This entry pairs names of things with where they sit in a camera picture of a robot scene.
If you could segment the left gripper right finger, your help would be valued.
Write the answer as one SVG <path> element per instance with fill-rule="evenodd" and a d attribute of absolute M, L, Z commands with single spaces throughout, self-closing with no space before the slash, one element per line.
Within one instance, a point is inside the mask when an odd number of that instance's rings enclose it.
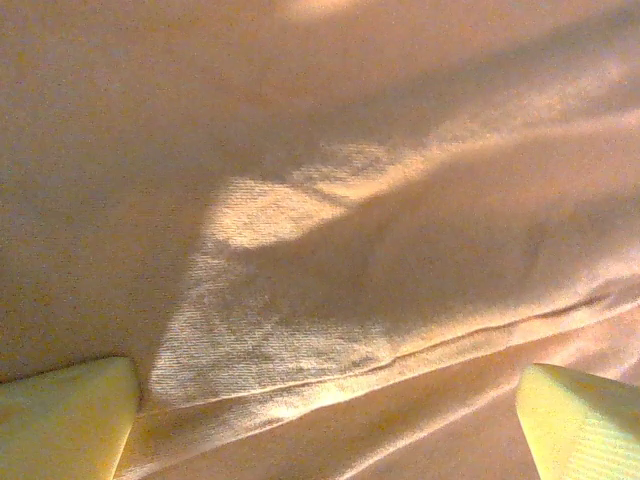
<path fill-rule="evenodd" d="M 517 416 L 542 479 L 637 479 L 639 388 L 548 364 L 521 376 Z"/>

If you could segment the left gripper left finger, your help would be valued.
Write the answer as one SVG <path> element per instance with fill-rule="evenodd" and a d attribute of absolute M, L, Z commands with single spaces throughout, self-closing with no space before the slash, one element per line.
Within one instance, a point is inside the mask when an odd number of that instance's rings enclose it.
<path fill-rule="evenodd" d="M 1 385 L 3 479 L 112 479 L 136 418 L 133 362 L 111 357 Z"/>

